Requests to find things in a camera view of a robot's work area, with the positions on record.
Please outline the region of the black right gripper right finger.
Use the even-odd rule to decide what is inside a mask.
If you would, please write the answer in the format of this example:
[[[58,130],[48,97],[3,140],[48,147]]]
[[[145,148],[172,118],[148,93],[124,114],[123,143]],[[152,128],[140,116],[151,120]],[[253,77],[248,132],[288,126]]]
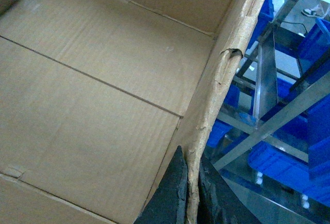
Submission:
[[[255,223],[255,215],[204,155],[200,162],[199,195],[198,223]]]

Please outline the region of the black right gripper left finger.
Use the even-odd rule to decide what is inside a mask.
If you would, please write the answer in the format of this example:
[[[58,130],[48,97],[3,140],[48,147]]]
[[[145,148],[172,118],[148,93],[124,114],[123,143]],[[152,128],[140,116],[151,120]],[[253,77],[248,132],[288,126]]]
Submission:
[[[151,200],[135,223],[184,223],[188,184],[188,166],[180,146]]]

